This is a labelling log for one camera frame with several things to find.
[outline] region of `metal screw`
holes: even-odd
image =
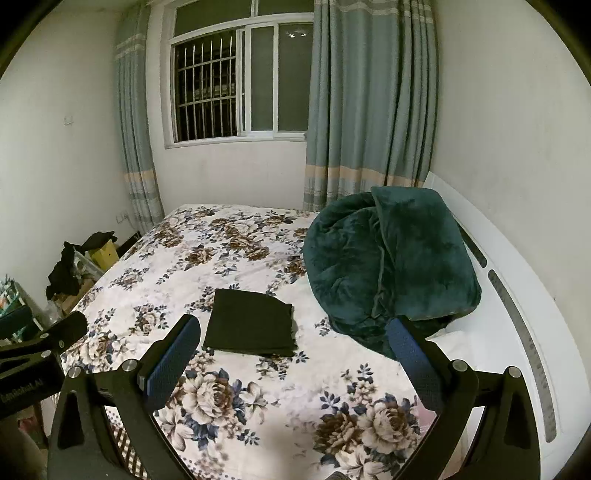
[[[82,369],[80,367],[72,367],[68,370],[68,377],[76,378],[81,373],[82,373]]]
[[[123,368],[123,370],[125,370],[126,372],[132,372],[135,370],[135,367],[138,366],[138,361],[134,360],[133,358],[130,358],[129,360],[126,360],[125,362],[123,362],[123,364],[121,364],[121,368]]]
[[[468,364],[464,360],[454,360],[452,367],[457,372],[465,372],[468,370]]]
[[[521,370],[517,367],[509,367],[509,375],[513,378],[519,378],[521,376]]]

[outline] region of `sliding window pane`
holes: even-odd
[[[308,130],[312,24],[279,25],[279,130]]]
[[[273,130],[273,27],[253,28],[251,45],[252,130]]]

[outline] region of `bed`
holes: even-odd
[[[400,364],[331,330],[307,281],[301,249],[314,214],[187,205],[146,234],[82,298],[85,337],[68,370],[116,369],[140,358],[183,314],[202,341],[217,288],[294,305],[297,351],[263,358],[201,346],[156,422],[201,478],[391,478],[431,425]],[[114,408],[113,432],[131,447]],[[146,477],[137,459],[132,473]]]

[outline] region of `green blanket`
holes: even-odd
[[[339,333],[395,359],[388,321],[426,336],[480,302],[457,224],[437,192],[373,187],[329,204],[304,243],[312,291]]]

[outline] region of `white wall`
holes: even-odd
[[[115,126],[119,14],[53,12],[0,79],[0,275],[41,307],[64,241],[132,235]],[[64,116],[73,123],[64,126]]]
[[[530,263],[591,378],[591,86],[525,0],[437,0],[432,170]]]
[[[184,203],[301,208],[305,142],[241,141],[165,148],[166,107],[160,85],[164,10],[164,4],[152,6],[146,46],[150,140],[164,211]]]

